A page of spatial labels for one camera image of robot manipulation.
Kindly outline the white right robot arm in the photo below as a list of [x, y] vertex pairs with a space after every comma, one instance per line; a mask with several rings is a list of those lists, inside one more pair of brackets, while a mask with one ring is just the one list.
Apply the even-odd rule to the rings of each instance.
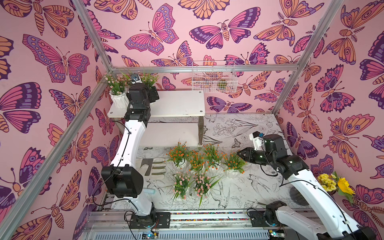
[[253, 147], [237, 152], [247, 163], [270, 166], [292, 185], [315, 211], [318, 224], [297, 213], [282, 201], [267, 204], [260, 218], [271, 227], [287, 226], [308, 240], [374, 240], [376, 234], [351, 218], [317, 181], [308, 165], [297, 155], [289, 155], [280, 135], [249, 135]]

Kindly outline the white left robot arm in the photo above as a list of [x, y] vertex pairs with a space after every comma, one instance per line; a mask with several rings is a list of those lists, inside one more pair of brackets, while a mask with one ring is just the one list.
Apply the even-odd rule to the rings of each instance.
[[147, 229], [156, 225], [154, 204], [144, 195], [144, 178], [135, 168], [141, 138], [151, 117], [150, 103], [156, 95], [143, 83], [129, 88], [129, 100], [124, 134], [111, 165], [102, 168], [102, 178], [110, 194], [128, 201], [133, 207], [137, 223]]

